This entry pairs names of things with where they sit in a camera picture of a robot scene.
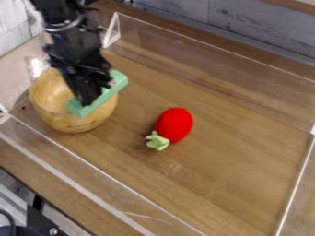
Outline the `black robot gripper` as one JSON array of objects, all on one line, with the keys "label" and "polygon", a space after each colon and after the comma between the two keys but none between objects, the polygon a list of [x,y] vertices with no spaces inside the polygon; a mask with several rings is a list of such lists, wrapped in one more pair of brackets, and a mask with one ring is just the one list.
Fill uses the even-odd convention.
[{"label": "black robot gripper", "polygon": [[52,42],[44,46],[49,64],[62,75],[74,98],[88,106],[112,87],[110,64],[101,56],[96,21],[44,23]]}]

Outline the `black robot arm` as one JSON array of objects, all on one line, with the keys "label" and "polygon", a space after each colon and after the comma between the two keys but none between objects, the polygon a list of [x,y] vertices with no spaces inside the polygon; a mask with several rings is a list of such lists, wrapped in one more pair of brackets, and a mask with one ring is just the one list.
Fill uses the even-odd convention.
[{"label": "black robot arm", "polygon": [[101,55],[96,8],[80,0],[29,0],[42,17],[44,31],[52,42],[42,46],[53,67],[82,106],[110,88],[109,62]]}]

